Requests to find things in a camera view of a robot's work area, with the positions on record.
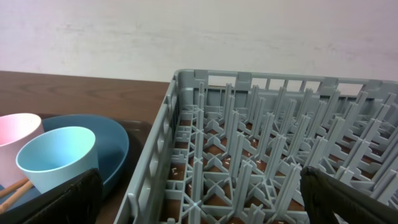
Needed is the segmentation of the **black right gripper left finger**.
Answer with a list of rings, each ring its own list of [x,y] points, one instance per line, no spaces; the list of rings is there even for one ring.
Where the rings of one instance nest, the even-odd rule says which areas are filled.
[[[1,224],[95,223],[100,212],[102,191],[99,170],[89,169],[1,214]]]

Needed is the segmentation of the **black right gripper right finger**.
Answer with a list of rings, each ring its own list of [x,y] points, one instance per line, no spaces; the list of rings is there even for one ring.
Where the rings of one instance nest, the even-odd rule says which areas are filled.
[[[300,191],[311,224],[397,223],[397,210],[330,177],[320,169],[300,171]]]

